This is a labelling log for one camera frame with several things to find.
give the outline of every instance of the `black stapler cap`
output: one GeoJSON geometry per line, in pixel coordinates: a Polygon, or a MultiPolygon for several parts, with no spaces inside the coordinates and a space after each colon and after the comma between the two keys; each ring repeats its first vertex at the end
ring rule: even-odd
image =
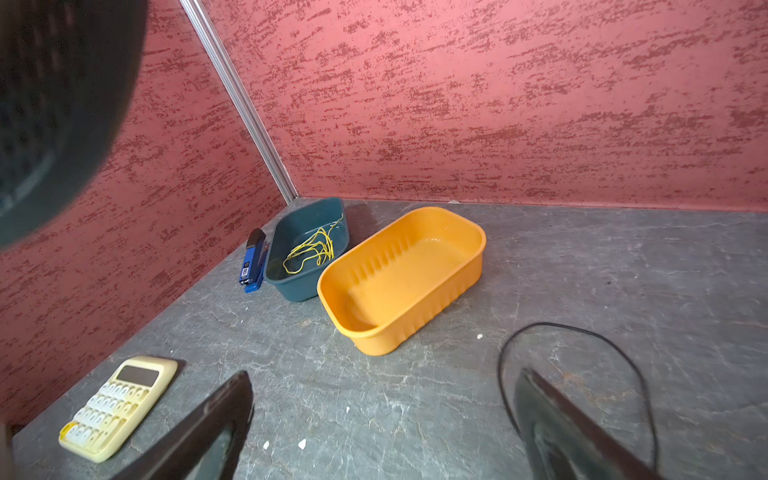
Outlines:
{"type": "Polygon", "coordinates": [[[257,228],[250,233],[250,236],[248,237],[248,243],[245,244],[245,247],[246,249],[256,248],[256,245],[258,245],[259,242],[263,242],[265,239],[266,235],[264,235],[264,232],[261,231],[260,228],[257,228]]]}

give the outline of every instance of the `pink textured wall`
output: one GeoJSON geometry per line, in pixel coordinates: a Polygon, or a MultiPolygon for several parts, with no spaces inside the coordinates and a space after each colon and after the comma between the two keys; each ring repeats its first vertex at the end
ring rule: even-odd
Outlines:
{"type": "Polygon", "coordinates": [[[103,170],[0,255],[0,420],[34,418],[285,205],[178,1],[150,15],[103,170]]]}
{"type": "Polygon", "coordinates": [[[768,210],[768,7],[206,0],[300,194],[768,210]]]}

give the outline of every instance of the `yellow plastic container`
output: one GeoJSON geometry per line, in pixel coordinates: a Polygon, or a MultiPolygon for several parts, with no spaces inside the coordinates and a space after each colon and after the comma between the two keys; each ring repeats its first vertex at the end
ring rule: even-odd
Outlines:
{"type": "Polygon", "coordinates": [[[361,352],[385,355],[478,281],[483,250],[478,225],[419,208],[331,263],[317,293],[361,352]]]}

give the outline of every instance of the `blue stapler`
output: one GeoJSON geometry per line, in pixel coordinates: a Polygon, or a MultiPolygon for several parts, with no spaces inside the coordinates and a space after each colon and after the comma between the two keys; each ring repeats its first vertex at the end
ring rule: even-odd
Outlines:
{"type": "Polygon", "coordinates": [[[245,248],[245,260],[243,268],[240,269],[240,285],[245,286],[245,293],[251,293],[257,291],[264,280],[264,264],[266,252],[269,250],[266,235],[260,228],[250,233],[245,248]]]}

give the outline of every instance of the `calculator screen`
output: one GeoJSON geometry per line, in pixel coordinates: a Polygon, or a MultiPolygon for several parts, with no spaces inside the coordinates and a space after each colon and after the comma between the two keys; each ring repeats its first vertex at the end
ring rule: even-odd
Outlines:
{"type": "Polygon", "coordinates": [[[126,365],[120,373],[118,373],[116,380],[137,383],[138,385],[143,386],[152,386],[159,375],[160,372],[157,370],[140,369],[137,366],[126,365]]]}

